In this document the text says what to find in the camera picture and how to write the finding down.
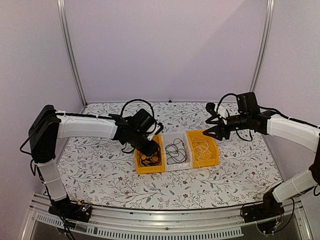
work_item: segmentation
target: yellow bin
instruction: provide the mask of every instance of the yellow bin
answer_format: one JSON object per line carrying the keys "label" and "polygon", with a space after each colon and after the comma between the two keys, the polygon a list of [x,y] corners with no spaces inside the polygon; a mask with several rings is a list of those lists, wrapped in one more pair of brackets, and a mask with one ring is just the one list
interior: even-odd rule
{"label": "yellow bin", "polygon": [[193,168],[219,164],[219,149],[212,137],[203,135],[204,130],[186,131],[192,151]]}
{"label": "yellow bin", "polygon": [[139,163],[139,151],[135,150],[134,152],[134,161],[135,161],[135,169],[137,174],[153,174],[153,173],[163,173],[165,171],[165,154],[163,151],[162,138],[161,135],[155,135],[153,140],[156,141],[161,149],[161,160],[160,163],[156,166],[143,166]]}

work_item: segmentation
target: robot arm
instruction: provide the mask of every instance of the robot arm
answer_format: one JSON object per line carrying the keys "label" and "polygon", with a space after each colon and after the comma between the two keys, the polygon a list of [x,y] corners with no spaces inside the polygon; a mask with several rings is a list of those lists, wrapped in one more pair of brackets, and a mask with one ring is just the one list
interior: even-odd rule
{"label": "robot arm", "polygon": [[107,138],[121,144],[128,143],[134,149],[150,156],[158,150],[158,144],[152,138],[162,129],[163,125],[157,123],[144,109],[140,109],[134,116],[123,118],[117,114],[95,116],[66,113],[56,111],[52,105],[46,105],[29,129],[27,141],[30,142],[31,156],[39,177],[51,198],[52,206],[49,212],[83,222],[87,222],[91,214],[88,205],[79,210],[78,204],[72,203],[67,195],[55,161],[57,139]]}
{"label": "robot arm", "polygon": [[222,107],[208,103],[206,110],[212,115],[206,123],[215,126],[204,135],[217,140],[229,139],[231,131],[254,130],[264,135],[287,139],[314,153],[315,160],[309,169],[272,188],[263,196],[263,203],[243,208],[244,220],[252,222],[284,213],[282,202],[301,195],[320,184],[320,129],[316,126],[284,116],[276,109],[261,112],[253,92],[236,95],[238,115],[222,116]]}

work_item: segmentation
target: white bin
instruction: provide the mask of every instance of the white bin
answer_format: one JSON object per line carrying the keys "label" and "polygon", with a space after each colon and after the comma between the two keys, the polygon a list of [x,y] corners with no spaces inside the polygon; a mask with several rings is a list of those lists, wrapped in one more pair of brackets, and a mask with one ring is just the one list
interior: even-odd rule
{"label": "white bin", "polygon": [[[193,156],[192,156],[191,147],[190,147],[186,132],[163,133],[161,134],[161,138],[162,138],[164,165],[165,165],[166,172],[176,171],[176,170],[186,170],[186,169],[193,168]],[[176,139],[180,139],[184,145],[186,160],[183,163],[174,162],[170,157],[170,155],[167,154],[167,151],[166,151],[167,146],[170,144],[173,144]]]}

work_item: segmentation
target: patterned table surface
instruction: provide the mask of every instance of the patterned table surface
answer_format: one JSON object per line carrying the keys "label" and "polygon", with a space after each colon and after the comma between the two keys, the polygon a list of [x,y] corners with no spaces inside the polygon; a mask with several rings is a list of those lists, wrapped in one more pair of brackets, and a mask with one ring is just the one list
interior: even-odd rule
{"label": "patterned table surface", "polygon": [[[123,103],[89,104],[86,114],[119,114]],[[164,133],[207,129],[205,103],[152,103]],[[222,105],[231,115],[237,105]],[[144,103],[131,103],[124,116]],[[247,130],[240,135],[248,138]],[[282,179],[262,136],[246,142],[231,133],[218,141],[219,165],[200,169],[137,174],[134,154],[123,154],[118,141],[74,137],[59,161],[59,171],[72,200],[135,209],[203,209],[256,202]]]}

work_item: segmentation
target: tangled white cable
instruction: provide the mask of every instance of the tangled white cable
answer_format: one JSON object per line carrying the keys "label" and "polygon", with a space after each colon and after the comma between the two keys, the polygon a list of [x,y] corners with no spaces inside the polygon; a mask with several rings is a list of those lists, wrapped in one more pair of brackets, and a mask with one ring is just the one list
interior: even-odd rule
{"label": "tangled white cable", "polygon": [[198,161],[208,160],[212,155],[214,155],[209,150],[208,142],[202,137],[195,136],[191,138],[191,145],[194,149],[194,157],[196,159],[196,163],[198,164],[199,168],[200,168],[200,165]]}

